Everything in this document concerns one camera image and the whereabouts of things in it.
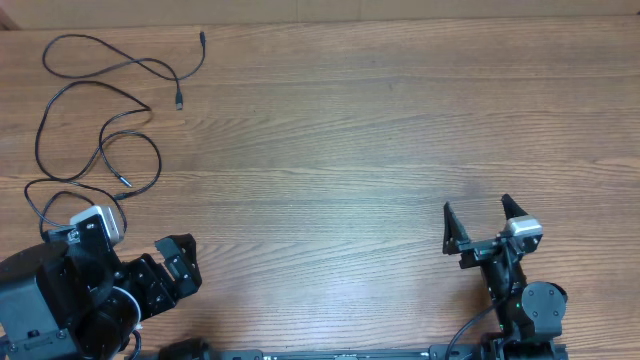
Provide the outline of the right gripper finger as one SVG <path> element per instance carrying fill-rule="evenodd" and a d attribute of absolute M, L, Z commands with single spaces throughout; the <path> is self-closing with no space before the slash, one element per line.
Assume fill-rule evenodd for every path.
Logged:
<path fill-rule="evenodd" d="M 528 213 L 522 209 L 509 194 L 504 194 L 501 197 L 501 203 L 507 220 L 528 216 Z"/>
<path fill-rule="evenodd" d="M 447 255 L 461 253 L 469 246 L 471 239 L 449 202 L 446 202 L 443 207 L 443 215 L 444 236 L 442 252 Z"/>

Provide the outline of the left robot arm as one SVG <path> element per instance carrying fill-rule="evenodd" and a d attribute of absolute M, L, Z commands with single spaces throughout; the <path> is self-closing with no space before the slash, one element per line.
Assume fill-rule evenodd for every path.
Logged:
<path fill-rule="evenodd" d="M 162 264 L 121 261 L 97 228 L 45 236 L 1 263 L 2 358 L 111 359 L 202 284 L 190 234 L 156 241 Z"/>

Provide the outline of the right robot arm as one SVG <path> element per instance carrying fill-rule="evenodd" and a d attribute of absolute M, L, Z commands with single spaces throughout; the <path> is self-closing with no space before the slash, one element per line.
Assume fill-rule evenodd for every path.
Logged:
<path fill-rule="evenodd" d="M 473 241 L 450 203 L 443 206 L 442 252 L 458 255 L 462 269 L 478 267 L 491 304 L 463 325 L 446 345 L 445 359 L 541 359 L 568 357 L 555 339 L 562 334 L 568 295 L 550 282 L 528 282 L 521 260 L 533 253 L 543 237 L 543 226 L 514 199 L 501 197 L 506 223 L 494 237 Z M 500 330 L 487 333 L 477 345 L 461 345 L 462 335 L 489 313 L 497 316 Z"/>

